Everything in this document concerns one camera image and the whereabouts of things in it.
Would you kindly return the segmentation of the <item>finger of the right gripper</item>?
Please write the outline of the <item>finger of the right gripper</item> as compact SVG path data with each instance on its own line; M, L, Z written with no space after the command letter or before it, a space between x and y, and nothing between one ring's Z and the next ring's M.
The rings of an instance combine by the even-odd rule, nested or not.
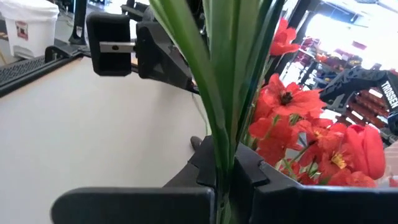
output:
M131 73L131 53L101 53L100 42L131 42L129 17L124 14L92 12L86 18L93 70L104 77Z
M138 74L143 79L163 82L190 92L197 92L188 64L158 22L136 24Z

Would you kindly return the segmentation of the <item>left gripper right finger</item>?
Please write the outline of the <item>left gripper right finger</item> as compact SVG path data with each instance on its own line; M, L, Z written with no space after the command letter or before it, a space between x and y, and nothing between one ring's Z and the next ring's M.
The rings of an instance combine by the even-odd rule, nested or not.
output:
M236 223L397 224L397 191L302 185L240 144L230 201Z

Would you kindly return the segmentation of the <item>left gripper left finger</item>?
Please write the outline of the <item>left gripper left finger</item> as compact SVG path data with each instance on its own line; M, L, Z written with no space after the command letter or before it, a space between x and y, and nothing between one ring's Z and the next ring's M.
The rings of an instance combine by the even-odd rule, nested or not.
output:
M215 222L213 138L162 187L82 187L65 192L50 210L53 223Z

